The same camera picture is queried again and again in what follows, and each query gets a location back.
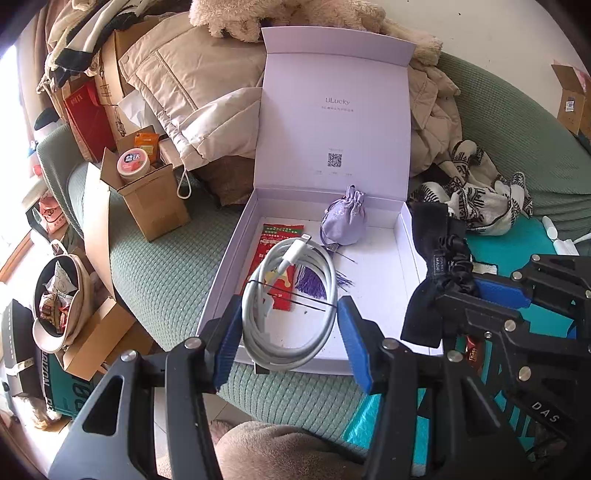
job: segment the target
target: beige puffer jacket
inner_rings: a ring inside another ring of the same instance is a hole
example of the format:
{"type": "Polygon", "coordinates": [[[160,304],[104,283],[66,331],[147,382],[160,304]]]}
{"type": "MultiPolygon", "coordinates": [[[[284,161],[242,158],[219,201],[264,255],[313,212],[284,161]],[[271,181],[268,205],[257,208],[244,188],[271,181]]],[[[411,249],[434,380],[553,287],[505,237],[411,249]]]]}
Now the beige puffer jacket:
{"type": "MultiPolygon", "coordinates": [[[[225,155],[254,158],[266,56],[262,43],[214,38],[182,13],[138,40],[119,66],[193,170],[225,155]]],[[[449,160],[462,126],[460,90],[441,70],[413,59],[408,84],[413,177],[449,160]]]]}
{"type": "Polygon", "coordinates": [[[187,13],[166,18],[119,60],[188,170],[225,155],[254,158],[263,44],[213,38],[187,13]]]}

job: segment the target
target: white wall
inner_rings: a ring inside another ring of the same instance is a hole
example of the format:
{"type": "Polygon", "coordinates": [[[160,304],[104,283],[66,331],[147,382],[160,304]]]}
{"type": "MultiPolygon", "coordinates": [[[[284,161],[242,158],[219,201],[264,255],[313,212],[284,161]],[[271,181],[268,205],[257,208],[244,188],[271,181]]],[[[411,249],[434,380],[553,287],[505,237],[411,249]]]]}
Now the white wall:
{"type": "Polygon", "coordinates": [[[429,32],[443,50],[505,79],[552,115],[561,87],[553,60],[584,69],[560,27],[535,0],[374,0],[406,27],[429,32]]]}

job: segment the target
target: black and white patterned scarf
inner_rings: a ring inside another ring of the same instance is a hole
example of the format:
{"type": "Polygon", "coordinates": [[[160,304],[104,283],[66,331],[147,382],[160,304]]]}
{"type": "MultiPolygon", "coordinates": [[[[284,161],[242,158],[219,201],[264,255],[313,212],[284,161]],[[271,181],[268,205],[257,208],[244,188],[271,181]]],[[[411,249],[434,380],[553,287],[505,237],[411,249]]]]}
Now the black and white patterned scarf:
{"type": "Polygon", "coordinates": [[[533,214],[523,173],[515,172],[507,180],[487,153],[471,140],[454,147],[451,161],[432,168],[439,170],[438,181],[423,183],[412,193],[411,200],[447,204],[450,214],[465,220],[470,231],[503,235],[520,214],[527,218],[533,214]]]}

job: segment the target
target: plastic jar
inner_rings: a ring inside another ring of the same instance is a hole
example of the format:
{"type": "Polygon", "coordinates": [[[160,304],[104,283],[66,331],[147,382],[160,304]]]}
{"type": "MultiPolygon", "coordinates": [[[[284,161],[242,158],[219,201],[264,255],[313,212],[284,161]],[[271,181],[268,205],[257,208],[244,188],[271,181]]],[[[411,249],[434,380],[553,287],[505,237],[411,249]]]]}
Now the plastic jar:
{"type": "Polygon", "coordinates": [[[125,183],[140,179],[150,171],[150,159],[141,148],[132,148],[117,161],[117,172],[125,183]]]}

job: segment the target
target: white paper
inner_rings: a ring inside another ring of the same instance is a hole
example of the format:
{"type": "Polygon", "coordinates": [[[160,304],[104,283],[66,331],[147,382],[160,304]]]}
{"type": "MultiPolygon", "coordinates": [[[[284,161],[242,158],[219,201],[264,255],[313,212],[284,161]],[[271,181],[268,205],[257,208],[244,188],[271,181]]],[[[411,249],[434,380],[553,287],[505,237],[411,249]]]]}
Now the white paper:
{"type": "Polygon", "coordinates": [[[123,98],[118,105],[123,110],[125,116],[139,127],[144,128],[152,125],[157,134],[166,134],[164,128],[160,125],[158,118],[154,115],[154,112],[139,91],[134,90],[128,96],[123,98]]]}

